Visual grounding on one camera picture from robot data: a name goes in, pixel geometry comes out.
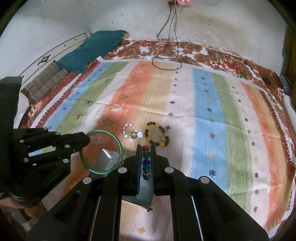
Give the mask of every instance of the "silver screw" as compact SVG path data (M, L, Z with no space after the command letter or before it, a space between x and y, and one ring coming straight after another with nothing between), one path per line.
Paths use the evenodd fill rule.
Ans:
M165 168L165 172L166 173L173 173L174 169L172 167L167 167L167 168Z
M125 167L118 168L119 173L126 173L128 170Z
M85 177L85 178L82 180L82 182L83 182L84 184L90 184L91 181L92 181L92 179L91 179L90 177Z
M200 178L200 181L204 184L208 184L210 182L209 178L208 177L201 177Z

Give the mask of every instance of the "yellow and black beaded bracelet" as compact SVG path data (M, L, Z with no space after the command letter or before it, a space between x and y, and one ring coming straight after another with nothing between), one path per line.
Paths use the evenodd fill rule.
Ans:
M161 130L161 132L163 133L163 136L161 137L161 141L160 142L155 142L155 145L156 146L161 146L161 147L168 146L168 143L170 142L169 137L168 137L168 133L165 131L165 129L160 124L158 124L156 122L151 121L151 122L147 123L145 133L144 133L145 137L146 137L146 140L150 144L154 143L154 141L149 137L149 134L148 134L151 125L155 126L156 128L159 128Z

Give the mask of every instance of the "white beaded bracelet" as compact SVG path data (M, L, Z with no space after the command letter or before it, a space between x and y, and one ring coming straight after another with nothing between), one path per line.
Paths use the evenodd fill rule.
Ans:
M130 133L130 137L127 134L127 128L132 127L133 131ZM143 138L143 133L136 129L136 127L131 123L125 123L122 127L123 137L128 138L129 141L138 141L140 138Z

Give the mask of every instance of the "white wooden headboard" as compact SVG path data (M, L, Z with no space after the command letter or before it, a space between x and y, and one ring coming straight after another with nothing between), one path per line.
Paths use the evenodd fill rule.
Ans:
M46 46L42 51L32 55L24 63L15 70L12 76L22 76L21 89L32 81L38 74L41 73L53 60L58 61L61 57L78 48L87 38L90 33L87 29L72 32L58 39L57 41ZM15 116L14 128L18 128L19 122L29 107L28 99L22 94L19 94L19 103L17 114Z

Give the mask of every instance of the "blue stripe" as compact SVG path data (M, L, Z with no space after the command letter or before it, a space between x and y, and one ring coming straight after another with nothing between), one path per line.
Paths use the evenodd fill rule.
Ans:
M104 73L104 71L108 69L111 65L112 63L101 63L84 81L79 83L79 85L73 89L72 94L63 101L63 103L59 106L59 108L54 113L54 116L58 116L59 118L56 119L54 118L54 116L52 116L46 122L46 127L51 126L50 131L56 130L57 127L61 124L61 122L65 118L65 116L67 115L68 112L64 111L63 109L66 108L66 110L70 110L76 101L80 101L79 98L88 89L89 84L96 81L101 76L101 74ZM41 153L43 153L43 150L38 150L30 153L29 156L35 156Z
M198 179L200 176L208 176L227 193L227 139L222 105L212 75L207 71L192 69L196 130L191 177ZM209 175L212 170L215 171L215 176Z

